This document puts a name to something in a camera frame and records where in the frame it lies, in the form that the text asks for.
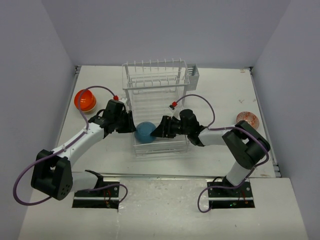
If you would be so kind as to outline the teal bowl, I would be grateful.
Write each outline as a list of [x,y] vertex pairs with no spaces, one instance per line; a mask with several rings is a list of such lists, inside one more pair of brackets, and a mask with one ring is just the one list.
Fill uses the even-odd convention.
[[155,129],[156,126],[152,122],[141,122],[136,126],[134,137],[141,144],[150,144],[156,139],[154,136],[151,136],[151,133]]

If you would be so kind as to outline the orange bowl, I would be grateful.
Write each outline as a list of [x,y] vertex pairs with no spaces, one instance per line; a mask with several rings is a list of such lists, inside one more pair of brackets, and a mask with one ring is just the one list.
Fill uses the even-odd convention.
[[96,97],[90,90],[80,90],[73,99],[75,107],[83,112],[92,110],[97,103]]
[[79,110],[80,108],[84,113],[93,111],[97,104],[96,98],[81,98],[80,101],[78,99],[74,99],[73,102],[76,109]]

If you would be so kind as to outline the blue patterned bowl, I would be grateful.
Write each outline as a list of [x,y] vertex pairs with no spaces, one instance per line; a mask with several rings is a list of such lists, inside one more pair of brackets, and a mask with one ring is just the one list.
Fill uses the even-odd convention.
[[260,126],[260,120],[259,118],[249,111],[242,111],[240,112],[236,117],[236,122],[240,121],[246,121],[248,124],[250,124],[255,130],[257,130]]

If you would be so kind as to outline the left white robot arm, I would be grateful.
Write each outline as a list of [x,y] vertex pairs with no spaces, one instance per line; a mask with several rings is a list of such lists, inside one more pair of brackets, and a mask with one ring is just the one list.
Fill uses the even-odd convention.
[[92,146],[113,132],[133,133],[136,127],[132,111],[124,100],[108,101],[85,127],[66,143],[48,151],[42,150],[36,157],[31,187],[56,199],[63,200],[70,192],[86,191],[97,197],[103,193],[101,174],[92,170],[73,172],[77,160]]

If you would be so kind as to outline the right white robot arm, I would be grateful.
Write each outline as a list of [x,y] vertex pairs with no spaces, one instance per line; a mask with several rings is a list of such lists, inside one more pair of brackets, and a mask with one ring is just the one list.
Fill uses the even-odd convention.
[[233,197],[241,191],[241,185],[264,163],[260,160],[269,159],[271,146],[247,121],[241,120],[234,126],[209,128],[201,125],[190,109],[182,110],[179,118],[163,116],[160,124],[150,134],[156,138],[173,139],[177,135],[185,135],[198,147],[211,145],[227,146],[235,159],[231,170],[215,189],[223,189],[227,196]]

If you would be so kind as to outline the grey cutlery holder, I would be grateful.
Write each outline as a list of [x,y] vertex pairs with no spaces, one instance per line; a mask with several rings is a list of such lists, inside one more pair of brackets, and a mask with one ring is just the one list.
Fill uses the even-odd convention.
[[195,91],[197,89],[200,76],[198,66],[195,63],[187,64],[187,71],[189,77],[189,85],[187,87],[187,91]]

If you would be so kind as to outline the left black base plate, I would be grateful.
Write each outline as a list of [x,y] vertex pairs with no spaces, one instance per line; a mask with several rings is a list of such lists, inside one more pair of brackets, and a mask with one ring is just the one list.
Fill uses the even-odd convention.
[[72,208],[75,209],[118,209],[120,186],[99,191],[77,191],[74,193]]

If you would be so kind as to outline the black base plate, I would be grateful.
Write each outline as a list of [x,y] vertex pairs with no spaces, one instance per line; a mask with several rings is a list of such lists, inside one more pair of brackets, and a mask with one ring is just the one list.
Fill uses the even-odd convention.
[[255,208],[255,202],[250,181],[237,189],[220,189],[213,186],[220,186],[222,179],[217,178],[215,181],[208,181],[209,189],[208,203],[211,209],[247,209]]
[[99,191],[77,191],[74,193],[72,208],[75,209],[118,209],[120,186]]

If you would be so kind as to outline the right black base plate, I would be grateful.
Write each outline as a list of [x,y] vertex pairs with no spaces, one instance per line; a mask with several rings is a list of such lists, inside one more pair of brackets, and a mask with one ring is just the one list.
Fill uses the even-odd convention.
[[208,181],[209,189],[208,203],[211,209],[247,209],[255,208],[255,202],[250,181],[237,189],[220,189],[213,186],[220,186],[222,179],[217,178],[215,181]]

